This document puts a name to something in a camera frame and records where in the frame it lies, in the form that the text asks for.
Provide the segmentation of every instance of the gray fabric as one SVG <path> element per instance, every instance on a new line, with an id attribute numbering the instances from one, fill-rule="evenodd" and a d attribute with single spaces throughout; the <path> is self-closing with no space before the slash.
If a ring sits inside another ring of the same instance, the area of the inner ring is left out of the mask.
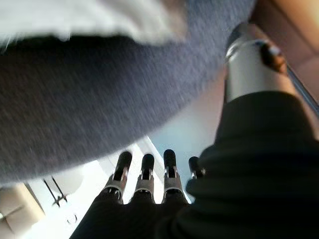
<path id="1" fill-rule="evenodd" d="M 127 38 L 9 49 L 0 57 L 0 182 L 97 159 L 160 126 L 205 90 L 254 0 L 188 0 L 187 42 Z"/>

